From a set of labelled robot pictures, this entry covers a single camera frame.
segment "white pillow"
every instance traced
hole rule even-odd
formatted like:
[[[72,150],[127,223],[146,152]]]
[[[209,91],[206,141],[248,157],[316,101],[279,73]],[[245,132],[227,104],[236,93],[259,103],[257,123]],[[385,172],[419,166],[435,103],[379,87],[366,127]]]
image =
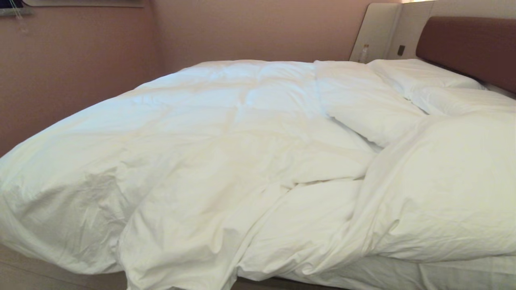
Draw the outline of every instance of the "white pillow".
[[[372,220],[367,253],[416,262],[515,255],[515,129],[510,113],[428,116],[380,152],[355,209],[365,214],[352,221]]]
[[[326,112],[381,147],[426,116],[360,63],[318,62],[317,81]]]
[[[412,102],[431,115],[457,116],[474,111],[516,111],[516,100],[502,94],[475,89],[424,88]]]
[[[378,59],[370,62],[368,66],[408,100],[411,99],[414,90],[425,87],[485,89],[472,78],[418,59]]]

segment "headboard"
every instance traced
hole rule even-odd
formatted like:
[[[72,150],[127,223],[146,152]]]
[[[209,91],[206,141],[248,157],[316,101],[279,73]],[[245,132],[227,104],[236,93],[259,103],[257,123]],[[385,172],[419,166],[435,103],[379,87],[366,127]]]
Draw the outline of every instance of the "headboard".
[[[516,19],[431,17],[416,55],[516,93]]]

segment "upholstered headboard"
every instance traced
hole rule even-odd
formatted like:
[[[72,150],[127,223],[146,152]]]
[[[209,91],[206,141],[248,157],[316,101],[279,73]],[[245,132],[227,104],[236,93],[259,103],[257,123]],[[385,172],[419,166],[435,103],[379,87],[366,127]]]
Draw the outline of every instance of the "upholstered headboard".
[[[516,93],[516,19],[431,17],[416,55]]]

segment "comforter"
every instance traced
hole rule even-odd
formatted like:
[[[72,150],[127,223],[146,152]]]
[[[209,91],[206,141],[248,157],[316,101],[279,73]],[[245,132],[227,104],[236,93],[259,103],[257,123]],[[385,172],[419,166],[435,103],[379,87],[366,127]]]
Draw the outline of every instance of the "comforter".
[[[125,270],[129,289],[229,289],[237,272],[392,254],[378,235],[400,219],[373,213],[395,193],[362,184],[377,153],[327,112],[336,93],[396,92],[364,65],[338,65],[203,63],[58,122],[0,159],[0,242],[73,272]],[[296,235],[308,225],[319,238]]]

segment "bottle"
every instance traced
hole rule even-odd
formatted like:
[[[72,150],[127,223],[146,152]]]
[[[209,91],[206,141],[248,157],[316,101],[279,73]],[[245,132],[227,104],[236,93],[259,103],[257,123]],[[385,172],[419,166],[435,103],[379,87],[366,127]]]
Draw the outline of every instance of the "bottle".
[[[367,51],[369,50],[369,44],[365,44],[364,48],[362,49],[362,53],[360,54],[359,63],[366,63],[367,62]]]

